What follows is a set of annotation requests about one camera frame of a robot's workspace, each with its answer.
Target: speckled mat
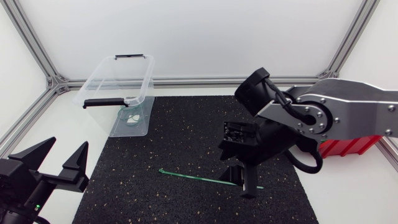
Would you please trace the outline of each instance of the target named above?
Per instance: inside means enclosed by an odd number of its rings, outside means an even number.
[[[241,187],[161,174],[217,179],[223,121],[253,119],[233,96],[158,97],[144,137],[109,138],[74,223],[317,223],[284,156],[258,168],[258,197]]]

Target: transparent container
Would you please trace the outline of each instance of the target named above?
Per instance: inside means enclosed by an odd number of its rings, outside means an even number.
[[[73,102],[110,137],[145,136],[154,103],[150,55],[116,55],[97,66]]]

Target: white wall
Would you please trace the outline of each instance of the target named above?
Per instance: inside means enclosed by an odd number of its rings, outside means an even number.
[[[398,90],[398,1],[382,0],[340,77]]]
[[[0,5],[0,137],[45,91],[45,76]]]
[[[57,70],[87,78],[102,58],[150,54],[155,77],[315,76],[362,0],[20,0]]]

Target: green rod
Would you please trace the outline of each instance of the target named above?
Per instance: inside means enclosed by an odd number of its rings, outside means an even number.
[[[193,177],[193,176],[190,176],[190,175],[176,174],[176,173],[173,173],[173,172],[164,171],[163,169],[159,169],[159,172],[161,172],[162,174],[170,174],[170,175],[174,175],[174,176],[177,176],[177,177],[185,177],[185,178],[191,178],[191,179],[195,179],[195,180],[204,180],[204,181],[209,181],[209,182],[214,182],[214,183],[219,183],[219,184],[228,184],[228,185],[237,186],[236,184],[231,183],[231,182],[227,182],[227,181],[212,180],[212,179],[201,178],[201,177]],[[264,187],[257,186],[257,189],[264,189]]]

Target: red bin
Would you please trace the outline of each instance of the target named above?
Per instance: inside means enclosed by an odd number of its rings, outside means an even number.
[[[362,155],[380,138],[382,136],[366,136],[352,140],[327,140],[320,145],[319,152],[322,158],[334,155],[345,156],[352,153]]]

